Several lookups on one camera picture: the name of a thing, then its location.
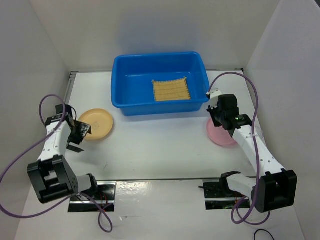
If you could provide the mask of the square bamboo woven tray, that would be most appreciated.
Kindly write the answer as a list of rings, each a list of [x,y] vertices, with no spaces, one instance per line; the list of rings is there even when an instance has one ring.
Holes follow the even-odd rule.
[[[156,102],[190,100],[191,95],[187,85],[187,77],[152,81],[153,96]]]

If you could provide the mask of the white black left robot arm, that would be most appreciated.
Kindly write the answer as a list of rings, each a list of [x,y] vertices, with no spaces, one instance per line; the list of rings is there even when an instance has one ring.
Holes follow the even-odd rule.
[[[27,174],[33,189],[42,203],[49,203],[70,195],[82,193],[88,200],[94,200],[100,193],[97,180],[91,173],[77,176],[65,156],[66,150],[81,153],[77,147],[87,134],[91,134],[91,126],[73,118],[74,108],[63,105],[55,107],[56,115],[47,118],[45,127],[48,139],[45,140],[43,150],[36,163],[27,166]]]

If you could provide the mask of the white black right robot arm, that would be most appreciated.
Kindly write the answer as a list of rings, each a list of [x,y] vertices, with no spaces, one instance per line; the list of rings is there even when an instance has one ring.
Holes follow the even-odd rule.
[[[223,173],[219,191],[229,197],[238,192],[249,198],[260,213],[290,207],[295,202],[298,176],[287,170],[271,154],[256,134],[250,117],[240,114],[238,100],[233,94],[222,94],[218,89],[206,94],[213,125],[222,127],[241,147],[256,173],[256,179],[239,171]]]

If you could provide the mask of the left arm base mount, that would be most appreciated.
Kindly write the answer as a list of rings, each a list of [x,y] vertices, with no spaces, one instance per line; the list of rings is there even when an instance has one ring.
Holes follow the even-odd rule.
[[[90,197],[94,199],[105,212],[114,212],[117,183],[115,181],[98,181],[97,185],[97,192],[91,194]],[[93,213],[99,212],[99,209],[91,200],[84,196],[77,195],[70,199],[68,212]]]

